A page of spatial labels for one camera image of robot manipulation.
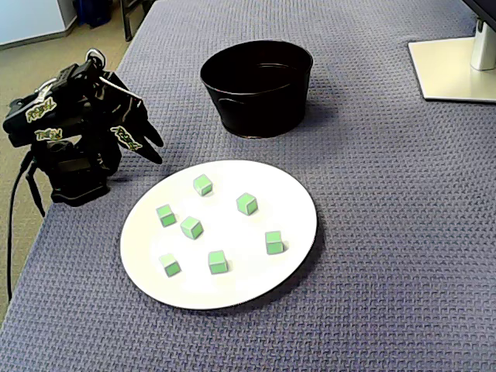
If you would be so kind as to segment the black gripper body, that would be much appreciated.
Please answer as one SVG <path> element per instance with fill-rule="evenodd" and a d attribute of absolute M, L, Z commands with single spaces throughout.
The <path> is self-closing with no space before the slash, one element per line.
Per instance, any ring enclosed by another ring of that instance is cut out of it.
<path fill-rule="evenodd" d="M 96 129 L 144 129 L 146 107 L 117 73 L 102 73 L 92 82 L 92 125 Z"/>

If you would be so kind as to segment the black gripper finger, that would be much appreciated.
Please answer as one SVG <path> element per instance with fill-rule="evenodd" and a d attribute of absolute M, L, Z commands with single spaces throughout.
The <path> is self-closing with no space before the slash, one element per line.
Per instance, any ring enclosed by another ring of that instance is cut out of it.
<path fill-rule="evenodd" d="M 140 132 L 143 134 L 144 137 L 149 139 L 154 145 L 158 147 L 162 147 L 164 145 L 164 142 L 160 137 L 160 134 L 157 132 L 157 130 L 151 125 L 148 118 L 148 111 L 146 110 L 143 100 L 139 100 L 137 102 L 136 110 L 137 110 L 137 120 L 138 120 L 137 125 L 139 127 Z"/>
<path fill-rule="evenodd" d="M 144 136 L 132 134 L 124 126 L 113 126 L 110 128 L 110 132 L 115 135 L 120 146 L 139 154 L 155 164 L 162 163 L 160 154 L 148 143 Z"/>

